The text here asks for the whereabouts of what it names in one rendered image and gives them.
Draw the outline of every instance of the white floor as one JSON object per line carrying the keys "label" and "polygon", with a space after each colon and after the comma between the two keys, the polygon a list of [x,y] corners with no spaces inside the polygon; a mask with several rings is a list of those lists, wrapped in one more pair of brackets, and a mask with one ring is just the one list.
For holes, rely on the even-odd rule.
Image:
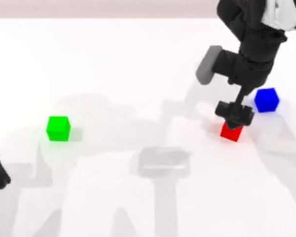
{"label": "white floor", "polygon": [[[219,20],[0,20],[0,237],[296,237],[296,32],[281,103],[219,136],[237,86],[195,70]],[[255,92],[246,98],[252,105]],[[69,143],[50,143],[67,115]]]}

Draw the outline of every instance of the blue cube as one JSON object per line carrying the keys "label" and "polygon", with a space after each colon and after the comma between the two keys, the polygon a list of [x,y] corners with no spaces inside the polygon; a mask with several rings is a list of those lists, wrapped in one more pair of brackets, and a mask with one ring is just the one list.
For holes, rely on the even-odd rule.
{"label": "blue cube", "polygon": [[278,97],[274,88],[259,89],[255,97],[255,104],[259,113],[274,112],[280,98]]}

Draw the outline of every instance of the green cube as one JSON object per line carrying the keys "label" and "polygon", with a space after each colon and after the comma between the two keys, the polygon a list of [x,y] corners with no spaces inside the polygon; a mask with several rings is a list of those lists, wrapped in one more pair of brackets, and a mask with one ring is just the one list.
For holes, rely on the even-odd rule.
{"label": "green cube", "polygon": [[70,128],[68,117],[50,116],[46,132],[50,141],[67,142],[69,140]]}

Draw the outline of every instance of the cube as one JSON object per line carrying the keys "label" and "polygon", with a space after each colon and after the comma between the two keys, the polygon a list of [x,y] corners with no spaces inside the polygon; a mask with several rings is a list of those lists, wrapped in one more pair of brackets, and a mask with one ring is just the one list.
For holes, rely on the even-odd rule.
{"label": "cube", "polygon": [[243,127],[238,127],[234,130],[231,130],[227,123],[225,122],[222,126],[221,137],[226,138],[230,141],[237,142]]}
{"label": "cube", "polygon": [[46,132],[50,141],[67,142],[69,140],[70,128],[68,117],[50,116]]}
{"label": "cube", "polygon": [[259,89],[255,97],[255,104],[259,113],[274,112],[280,99],[274,88]]}

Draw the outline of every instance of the red block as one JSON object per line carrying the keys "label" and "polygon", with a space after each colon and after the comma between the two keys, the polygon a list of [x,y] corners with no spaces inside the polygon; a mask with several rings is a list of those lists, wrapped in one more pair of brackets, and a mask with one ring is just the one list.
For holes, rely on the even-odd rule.
{"label": "red block", "polygon": [[243,127],[238,127],[234,130],[229,129],[225,122],[222,126],[221,137],[227,138],[228,140],[237,142]]}

